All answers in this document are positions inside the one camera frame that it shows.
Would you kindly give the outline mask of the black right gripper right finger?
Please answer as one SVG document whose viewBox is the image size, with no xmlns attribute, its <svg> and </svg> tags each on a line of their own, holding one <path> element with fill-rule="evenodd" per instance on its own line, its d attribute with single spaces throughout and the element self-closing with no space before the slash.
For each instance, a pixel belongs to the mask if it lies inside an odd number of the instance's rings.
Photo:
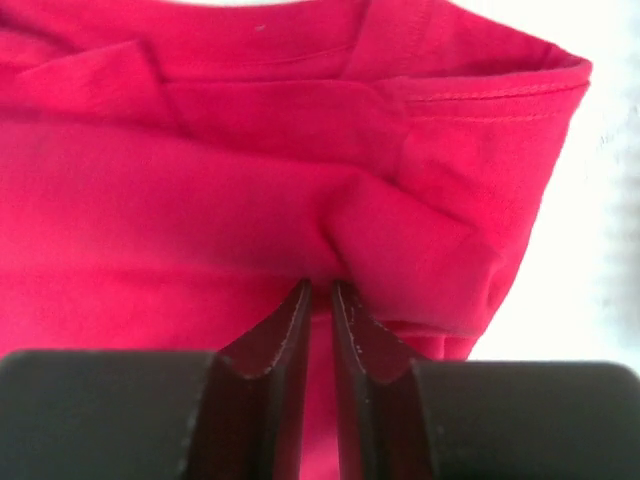
<svg viewBox="0 0 640 480">
<path fill-rule="evenodd" d="M 352 285 L 332 287 L 339 468 L 342 479 L 411 479 L 415 350 L 375 321 Z"/>
</svg>

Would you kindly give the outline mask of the magenta t shirt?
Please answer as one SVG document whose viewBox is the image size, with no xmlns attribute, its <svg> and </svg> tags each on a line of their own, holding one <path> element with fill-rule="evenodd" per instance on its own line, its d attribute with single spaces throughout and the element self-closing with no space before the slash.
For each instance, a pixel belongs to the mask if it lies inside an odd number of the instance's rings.
<svg viewBox="0 0 640 480">
<path fill-rule="evenodd" d="M 447 1 L 5 1 L 1 350 L 216 350 L 307 278 L 300 475 L 335 479 L 331 284 L 466 358 L 591 71 Z"/>
</svg>

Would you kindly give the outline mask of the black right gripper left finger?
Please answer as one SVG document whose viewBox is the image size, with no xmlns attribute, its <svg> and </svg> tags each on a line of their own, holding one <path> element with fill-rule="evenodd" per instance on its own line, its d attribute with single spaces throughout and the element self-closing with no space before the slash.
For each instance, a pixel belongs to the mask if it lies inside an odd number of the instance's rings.
<svg viewBox="0 0 640 480">
<path fill-rule="evenodd" d="M 300 281 L 267 318 L 222 351 L 219 479 L 299 477 L 311 285 Z"/>
</svg>

